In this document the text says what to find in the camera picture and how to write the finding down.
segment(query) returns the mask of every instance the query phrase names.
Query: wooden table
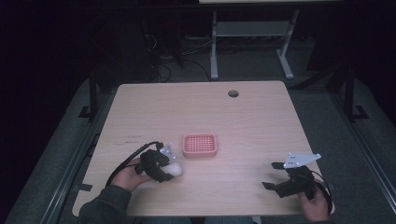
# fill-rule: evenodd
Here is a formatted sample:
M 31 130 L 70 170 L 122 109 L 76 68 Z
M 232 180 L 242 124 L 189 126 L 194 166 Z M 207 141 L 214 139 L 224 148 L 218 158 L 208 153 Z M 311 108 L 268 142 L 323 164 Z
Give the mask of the wooden table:
M 184 158 L 186 133 L 214 133 L 217 156 Z M 312 153 L 280 81 L 120 86 L 83 181 L 92 189 L 79 192 L 73 213 L 100 193 L 122 161 L 151 141 L 172 143 L 184 174 L 142 185 L 133 193 L 130 216 L 301 214 L 296 196 L 280 199 L 262 185 L 288 179 L 271 162 L 284 161 L 288 152 Z M 308 167 L 319 172 L 315 162 Z

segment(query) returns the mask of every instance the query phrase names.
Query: dark sleeve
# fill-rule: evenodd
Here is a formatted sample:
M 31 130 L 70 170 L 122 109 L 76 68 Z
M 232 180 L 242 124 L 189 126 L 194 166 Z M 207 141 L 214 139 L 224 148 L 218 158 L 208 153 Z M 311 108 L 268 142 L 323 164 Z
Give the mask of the dark sleeve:
M 107 186 L 92 202 L 85 203 L 79 210 L 81 224 L 126 223 L 131 192 L 118 186 Z

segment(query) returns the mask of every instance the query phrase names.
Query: hand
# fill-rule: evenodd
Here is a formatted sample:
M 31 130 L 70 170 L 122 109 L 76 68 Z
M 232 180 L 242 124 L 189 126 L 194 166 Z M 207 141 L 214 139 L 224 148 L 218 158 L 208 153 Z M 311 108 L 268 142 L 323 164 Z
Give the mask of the hand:
M 315 196 L 309 201 L 304 192 L 298 193 L 306 220 L 310 222 L 328 221 L 328 205 L 323 192 L 315 186 Z
M 120 170 L 119 173 L 114 176 L 110 185 L 116 185 L 132 192 L 141 184 L 152 180 L 148 175 L 139 175 L 136 173 L 134 168 L 138 163 L 140 163 L 140 158 L 128 162 L 128 166 Z

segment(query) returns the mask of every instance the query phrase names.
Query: pink grid tray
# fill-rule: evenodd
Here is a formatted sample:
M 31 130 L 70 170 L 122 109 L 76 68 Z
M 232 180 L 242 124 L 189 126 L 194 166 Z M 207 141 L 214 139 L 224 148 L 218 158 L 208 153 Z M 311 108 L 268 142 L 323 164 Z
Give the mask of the pink grid tray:
M 214 157 L 218 153 L 216 136 L 212 133 L 186 134 L 183 138 L 183 155 L 186 158 Z

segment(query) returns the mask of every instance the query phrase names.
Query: white metal frame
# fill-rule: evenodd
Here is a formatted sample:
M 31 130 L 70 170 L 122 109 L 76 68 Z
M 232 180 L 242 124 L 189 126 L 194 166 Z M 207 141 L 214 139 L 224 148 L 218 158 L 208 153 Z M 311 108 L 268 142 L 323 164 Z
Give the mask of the white metal frame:
M 284 36 L 285 42 L 276 50 L 277 57 L 286 79 L 293 79 L 293 73 L 286 59 L 286 51 L 293 34 L 299 10 L 293 11 L 290 21 L 217 21 L 217 12 L 213 12 L 212 52 L 210 53 L 211 79 L 219 78 L 216 43 L 218 36 Z

